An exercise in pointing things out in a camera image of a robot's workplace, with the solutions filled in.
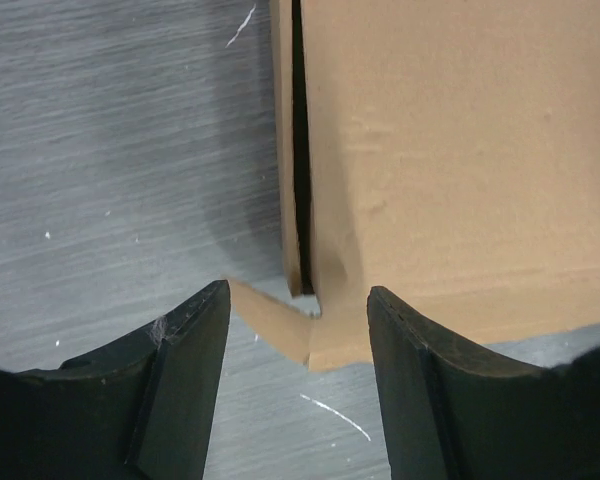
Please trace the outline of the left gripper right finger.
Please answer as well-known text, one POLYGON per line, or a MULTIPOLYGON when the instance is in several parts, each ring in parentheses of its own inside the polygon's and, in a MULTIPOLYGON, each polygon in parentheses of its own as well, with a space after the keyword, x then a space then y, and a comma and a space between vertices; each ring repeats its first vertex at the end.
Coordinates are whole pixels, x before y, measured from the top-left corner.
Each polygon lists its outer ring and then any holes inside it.
POLYGON ((393 478, 600 479, 600 347, 531 365, 381 286, 367 317, 393 478))

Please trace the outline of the cardboard box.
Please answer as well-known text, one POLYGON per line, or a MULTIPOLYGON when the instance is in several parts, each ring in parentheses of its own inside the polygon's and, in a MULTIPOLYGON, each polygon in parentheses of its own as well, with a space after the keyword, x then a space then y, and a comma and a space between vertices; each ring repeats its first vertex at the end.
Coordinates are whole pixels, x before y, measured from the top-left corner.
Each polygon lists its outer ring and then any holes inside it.
POLYGON ((382 285, 478 343, 600 322, 600 1, 274 1, 283 264, 232 303, 312 371, 382 285))

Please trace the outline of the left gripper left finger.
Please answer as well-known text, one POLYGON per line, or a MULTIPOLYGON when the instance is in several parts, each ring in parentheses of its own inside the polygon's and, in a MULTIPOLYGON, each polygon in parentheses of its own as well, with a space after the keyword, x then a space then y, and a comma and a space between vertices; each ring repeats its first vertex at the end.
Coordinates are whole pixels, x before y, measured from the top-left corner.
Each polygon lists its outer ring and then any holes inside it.
POLYGON ((229 320, 218 280, 56 369, 0 369, 0 479, 201 478, 229 320))

